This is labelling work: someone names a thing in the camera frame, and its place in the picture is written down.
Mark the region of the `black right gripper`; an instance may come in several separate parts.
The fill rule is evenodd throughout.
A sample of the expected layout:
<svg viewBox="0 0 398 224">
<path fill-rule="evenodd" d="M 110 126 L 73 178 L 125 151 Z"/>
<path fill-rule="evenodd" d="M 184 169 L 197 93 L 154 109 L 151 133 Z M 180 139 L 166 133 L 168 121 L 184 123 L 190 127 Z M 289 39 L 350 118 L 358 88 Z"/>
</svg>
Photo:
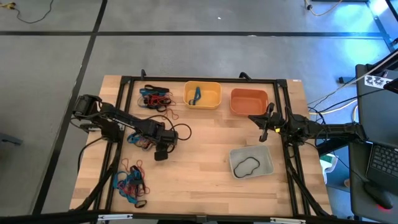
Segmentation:
<svg viewBox="0 0 398 224">
<path fill-rule="evenodd" d="M 275 104 L 269 103 L 264 114 L 248 116 L 248 118 L 262 131 L 262 134 L 259 136 L 260 142 L 265 142 L 267 140 L 270 117 L 271 130 L 276 133 L 280 133 L 287 125 L 287 118 L 284 118 L 282 113 L 273 112 L 274 106 Z"/>
</svg>

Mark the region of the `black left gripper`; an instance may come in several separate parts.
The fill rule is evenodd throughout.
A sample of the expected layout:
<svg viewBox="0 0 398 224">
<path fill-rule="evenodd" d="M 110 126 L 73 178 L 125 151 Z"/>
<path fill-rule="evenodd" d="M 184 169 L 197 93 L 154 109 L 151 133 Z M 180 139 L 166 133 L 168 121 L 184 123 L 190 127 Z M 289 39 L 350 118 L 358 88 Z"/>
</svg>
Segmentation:
<svg viewBox="0 0 398 224">
<path fill-rule="evenodd" d="M 172 131 L 161 129 L 157 132 L 156 151 L 154 153 L 155 161 L 164 161 L 169 158 L 168 149 L 172 144 Z"/>
</svg>

